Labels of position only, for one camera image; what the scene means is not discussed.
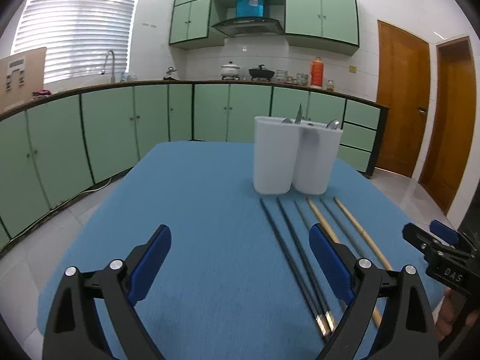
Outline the right hand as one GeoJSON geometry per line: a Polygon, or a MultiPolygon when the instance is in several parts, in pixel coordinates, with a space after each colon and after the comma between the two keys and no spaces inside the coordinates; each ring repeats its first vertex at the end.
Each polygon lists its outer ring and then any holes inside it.
{"type": "Polygon", "coordinates": [[[435,322],[436,336],[438,342],[442,341],[452,332],[452,326],[457,313],[452,303],[452,290],[445,288],[443,299],[435,322]]]}

